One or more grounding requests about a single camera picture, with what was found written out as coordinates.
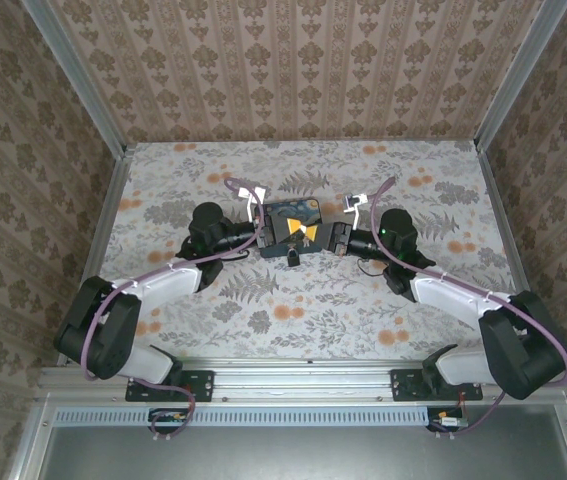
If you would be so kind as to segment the small circuit board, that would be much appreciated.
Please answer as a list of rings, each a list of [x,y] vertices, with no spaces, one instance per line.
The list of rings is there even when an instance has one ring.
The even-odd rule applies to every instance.
[[[452,433],[469,427],[469,421],[461,407],[450,409],[429,408],[427,429],[435,434]]]
[[[157,408],[148,412],[148,428],[158,435],[174,434],[187,420],[187,408]]]

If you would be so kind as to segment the aluminium frame rail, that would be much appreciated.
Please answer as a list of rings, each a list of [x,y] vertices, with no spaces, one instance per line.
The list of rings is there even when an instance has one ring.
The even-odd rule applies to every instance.
[[[417,369],[419,361],[397,360],[240,360],[183,361],[186,370],[214,373],[213,405],[327,406],[387,405],[393,402],[393,370]],[[45,368],[35,398],[63,404],[103,406],[122,403],[127,381],[121,377],[88,381],[75,364]]]
[[[78,364],[88,380],[98,379],[99,376],[89,372],[89,347],[85,347],[85,342],[91,341],[95,331],[91,324],[95,322],[95,314],[102,311],[100,305],[103,299],[116,290],[110,281],[100,279],[98,274],[128,179],[132,157],[133,153],[126,151],[123,158],[114,165],[80,287],[54,338],[54,347],[65,358],[65,362]]]
[[[556,340],[556,325],[536,294],[527,289],[523,266],[487,156],[479,153],[505,254],[517,288],[515,294],[487,293],[497,305],[499,317],[488,325],[488,351],[505,354],[507,363],[525,370],[561,365],[562,346]]]

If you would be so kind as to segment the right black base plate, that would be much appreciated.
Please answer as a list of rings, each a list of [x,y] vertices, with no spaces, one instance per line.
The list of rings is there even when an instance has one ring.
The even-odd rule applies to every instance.
[[[480,385],[447,383],[439,373],[424,369],[394,369],[390,371],[393,399],[397,402],[416,401],[478,401],[483,399]]]

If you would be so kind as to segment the floral table cover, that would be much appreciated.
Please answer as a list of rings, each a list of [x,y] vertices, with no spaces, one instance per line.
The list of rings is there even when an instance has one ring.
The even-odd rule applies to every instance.
[[[344,195],[374,193],[394,177],[376,208],[360,210],[363,228],[389,208],[405,209],[418,248],[439,267],[488,290],[518,290],[469,140],[144,143],[125,166],[104,240],[106,279],[166,263],[203,202],[245,220],[246,204],[226,178],[264,187],[270,201],[315,198],[332,222],[348,220]],[[478,344],[477,327],[393,294],[382,269],[379,261],[328,252],[304,256],[294,268],[251,253],[227,263],[203,292],[142,316],[135,339],[178,357],[239,359],[422,359],[448,344]]]

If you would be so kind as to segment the blue starry print box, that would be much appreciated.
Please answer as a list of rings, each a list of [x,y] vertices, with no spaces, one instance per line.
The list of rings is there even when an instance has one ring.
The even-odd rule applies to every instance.
[[[275,245],[260,249],[260,236],[257,246],[262,258],[284,258],[290,248],[295,248],[301,256],[327,250],[332,234],[332,224],[322,222],[319,201],[315,198],[293,199],[267,203],[264,213],[273,215],[273,235]]]

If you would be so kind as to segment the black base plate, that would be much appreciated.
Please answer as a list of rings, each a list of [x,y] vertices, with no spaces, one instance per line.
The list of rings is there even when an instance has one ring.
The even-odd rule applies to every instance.
[[[478,401],[483,399],[480,385],[447,383],[439,373],[424,369],[394,369],[390,371],[393,399],[397,402],[416,401]]]
[[[210,402],[214,391],[214,380],[215,373],[211,370],[180,370],[170,373],[162,386],[178,386],[190,392],[196,401]],[[145,403],[186,402],[188,397],[184,393],[151,388],[130,380],[127,384],[125,400]]]

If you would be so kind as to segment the aluminium frame post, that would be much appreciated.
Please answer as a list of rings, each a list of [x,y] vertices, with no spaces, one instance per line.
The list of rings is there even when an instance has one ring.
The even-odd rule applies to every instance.
[[[102,140],[116,162],[126,152],[127,141],[110,114],[103,96],[87,69],[87,63],[79,56],[75,43],[48,0],[22,0],[52,54],[64,71],[79,100],[86,109]]]
[[[479,153],[495,138],[566,11],[567,0],[543,0],[474,137]]]

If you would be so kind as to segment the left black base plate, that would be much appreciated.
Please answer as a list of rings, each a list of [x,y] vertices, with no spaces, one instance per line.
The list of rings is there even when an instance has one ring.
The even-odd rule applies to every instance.
[[[211,370],[180,370],[170,373],[162,386],[178,386],[190,392],[196,401],[210,402],[214,391],[214,380],[215,373]],[[145,403],[186,402],[188,397],[184,393],[151,388],[130,380],[127,384],[125,400]]]

